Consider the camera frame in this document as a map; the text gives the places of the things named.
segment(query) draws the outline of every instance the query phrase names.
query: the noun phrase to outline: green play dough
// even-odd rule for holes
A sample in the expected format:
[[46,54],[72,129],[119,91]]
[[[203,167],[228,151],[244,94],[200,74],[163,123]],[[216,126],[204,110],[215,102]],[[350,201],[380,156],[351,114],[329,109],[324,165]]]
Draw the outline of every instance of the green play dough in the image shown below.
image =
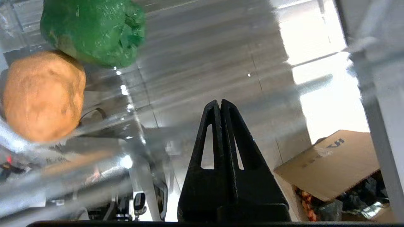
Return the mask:
[[77,60],[127,67],[145,39],[145,14],[131,0],[44,0],[41,34]]

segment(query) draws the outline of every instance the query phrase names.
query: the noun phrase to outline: cardboard box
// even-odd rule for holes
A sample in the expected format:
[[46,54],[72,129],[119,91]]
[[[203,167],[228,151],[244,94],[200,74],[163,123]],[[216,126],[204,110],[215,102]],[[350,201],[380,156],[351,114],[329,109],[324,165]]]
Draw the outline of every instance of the cardboard box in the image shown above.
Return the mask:
[[[303,217],[300,198],[288,187],[294,185],[328,202],[378,170],[379,162],[370,133],[339,130],[274,172],[290,208],[299,221],[305,221],[307,218]],[[384,222],[393,216],[391,209],[383,210],[381,214]]]

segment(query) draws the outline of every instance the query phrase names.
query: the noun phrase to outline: orange object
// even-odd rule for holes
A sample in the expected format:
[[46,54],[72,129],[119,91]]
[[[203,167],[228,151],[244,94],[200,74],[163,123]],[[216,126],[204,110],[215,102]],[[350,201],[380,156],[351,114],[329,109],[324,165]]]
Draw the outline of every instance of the orange object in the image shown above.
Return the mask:
[[86,76],[83,66],[59,51],[44,51],[13,62],[3,94],[6,120],[34,142],[58,140],[81,117]]

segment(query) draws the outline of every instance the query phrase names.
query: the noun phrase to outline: box flap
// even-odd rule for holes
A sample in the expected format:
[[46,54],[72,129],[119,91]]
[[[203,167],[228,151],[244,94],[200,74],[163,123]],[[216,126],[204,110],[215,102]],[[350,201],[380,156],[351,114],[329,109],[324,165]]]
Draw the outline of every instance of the box flap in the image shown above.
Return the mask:
[[370,133],[339,130],[274,171],[326,202],[377,170],[379,162]]

